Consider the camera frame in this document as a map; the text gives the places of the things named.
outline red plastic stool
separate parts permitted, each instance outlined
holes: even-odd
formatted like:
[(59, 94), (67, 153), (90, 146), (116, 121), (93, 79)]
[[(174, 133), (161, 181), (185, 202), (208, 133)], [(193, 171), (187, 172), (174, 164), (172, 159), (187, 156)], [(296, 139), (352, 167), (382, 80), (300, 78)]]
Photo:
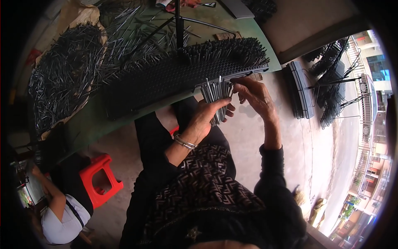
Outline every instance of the red plastic stool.
[[(90, 166), (82, 169), (79, 174), (83, 181), (84, 187), (88, 195), (90, 196), (91, 202), (93, 203), (93, 208), (98, 208), (105, 202), (109, 200), (113, 195), (115, 195), (119, 190), (123, 188), (123, 182), (116, 180), (112, 173), (109, 163), (112, 158), (108, 154), (100, 155), (97, 158), (91, 160)], [(98, 187), (94, 187), (92, 179), (95, 173), (103, 169), (108, 177), (112, 188), (104, 194), (104, 191)]]

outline building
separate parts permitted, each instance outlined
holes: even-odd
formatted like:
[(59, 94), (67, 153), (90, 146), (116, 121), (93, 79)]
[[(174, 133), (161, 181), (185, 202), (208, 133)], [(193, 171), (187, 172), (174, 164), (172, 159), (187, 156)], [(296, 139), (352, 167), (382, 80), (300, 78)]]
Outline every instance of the building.
[(341, 221), (331, 234), (330, 239), (341, 248), (354, 248), (363, 239), (363, 232), (371, 227), (374, 217), (356, 210), (347, 221)]
[(360, 203), (356, 208), (368, 215), (377, 215), (380, 204), (384, 198), (387, 182), (390, 177), (392, 161), (387, 156), (386, 144), (386, 103), (391, 94), (387, 91), (376, 91), (377, 115), (373, 123), (373, 143), (369, 158), (363, 154), (361, 161), (369, 160), (365, 167), (356, 169), (354, 180), (348, 194), (359, 197)]
[(376, 91), (391, 91), (390, 71), (373, 30), (353, 35), (367, 74), (371, 75)]

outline tripod stand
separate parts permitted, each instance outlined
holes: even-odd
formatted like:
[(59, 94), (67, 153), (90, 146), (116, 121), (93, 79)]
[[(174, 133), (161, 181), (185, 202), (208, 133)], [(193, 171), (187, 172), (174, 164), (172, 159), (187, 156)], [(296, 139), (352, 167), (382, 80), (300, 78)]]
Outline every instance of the tripod stand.
[(209, 27), (213, 27), (216, 29), (220, 29), (229, 33), (234, 34), (234, 38), (236, 37), (236, 34), (233, 31), (230, 31), (228, 29), (225, 29), (223, 27), (219, 27), (217, 25), (209, 24), (207, 22), (202, 22), (199, 20), (183, 17), (179, 13), (180, 5), (179, 5), (180, 0), (176, 0), (176, 12), (173, 17), (171, 17), (169, 20), (165, 21), (162, 25), (160, 25), (156, 30), (154, 30), (151, 34), (148, 35), (141, 43), (137, 45), (137, 47), (128, 53), (126, 55), (126, 58), (123, 60), (121, 67), (130, 59), (130, 57), (137, 51), (138, 49), (141, 48), (152, 36), (154, 36), (156, 33), (158, 33), (162, 28), (164, 28), (167, 24), (169, 24), (172, 21), (176, 21), (176, 37), (177, 37), (177, 48), (182, 48), (184, 47), (184, 21), (188, 22), (195, 22), (197, 24), (203, 24)]

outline metal railing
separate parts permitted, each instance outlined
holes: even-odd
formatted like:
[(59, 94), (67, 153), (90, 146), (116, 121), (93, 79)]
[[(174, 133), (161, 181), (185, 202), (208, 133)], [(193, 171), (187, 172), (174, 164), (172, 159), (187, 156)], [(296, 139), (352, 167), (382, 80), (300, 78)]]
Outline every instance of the metal railing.
[[(385, 176), (382, 176), (382, 178), (385, 177), (385, 181), (383, 183), (379, 183), (378, 188), (380, 188), (379, 193), (377, 193), (378, 196), (383, 196), (385, 195), (385, 191), (386, 191), (386, 187), (388, 185), (388, 183), (390, 182), (390, 172), (391, 172), (391, 166), (392, 166), (392, 160), (390, 160), (390, 166), (388, 167), (388, 170), (386, 172)], [(381, 207), (381, 202), (382, 200), (378, 200), (377, 203), (377, 207), (373, 210), (374, 214), (378, 214), (380, 207)]]
[(377, 200), (379, 196), (384, 196), (384, 192), (386, 190), (386, 186), (390, 181), (390, 171), (392, 166), (392, 160), (390, 160), (390, 165), (388, 169), (384, 169), (382, 174), (380, 175), (380, 179), (378, 180), (376, 191), (373, 193), (372, 200)]
[[(352, 64), (359, 55), (358, 66), (353, 70), (355, 78), (355, 86), (358, 97), (364, 96), (372, 92), (371, 83), (367, 80), (367, 73), (365, 65), (361, 58), (361, 50), (358, 48), (354, 38), (350, 36), (348, 39), (349, 48), (347, 56)], [(350, 190), (358, 193), (359, 197), (364, 197), (368, 179), (370, 177), (367, 171), (373, 164), (372, 155), (374, 153), (373, 143), (373, 99), (371, 96), (363, 98), (359, 102), (359, 112), (361, 114), (360, 129), (359, 129), (359, 147), (358, 156), (355, 166), (354, 180), (351, 184)]]
[(343, 249), (348, 249), (351, 248), (353, 246), (353, 244), (351, 244), (350, 242), (343, 240), (342, 242), (340, 242), (339, 247), (343, 248)]

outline road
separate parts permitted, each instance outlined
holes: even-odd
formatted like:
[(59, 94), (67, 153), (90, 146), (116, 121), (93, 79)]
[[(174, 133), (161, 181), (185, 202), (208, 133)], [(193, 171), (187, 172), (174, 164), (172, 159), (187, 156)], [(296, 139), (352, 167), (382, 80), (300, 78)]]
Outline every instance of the road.
[[(341, 60), (347, 69), (349, 61), (345, 53)], [(349, 101), (356, 97), (355, 83), (347, 82), (345, 85), (345, 99)], [(340, 117), (356, 115), (359, 115), (359, 106), (357, 103), (354, 103), (347, 106)], [(334, 176), (332, 176), (332, 184), (329, 189), (325, 220), (319, 229), (319, 231), (326, 236), (330, 235), (351, 186), (359, 140), (359, 117), (336, 119), (335, 122), (334, 129), (336, 129), (337, 134), (335, 141), (336, 153), (333, 165)]]

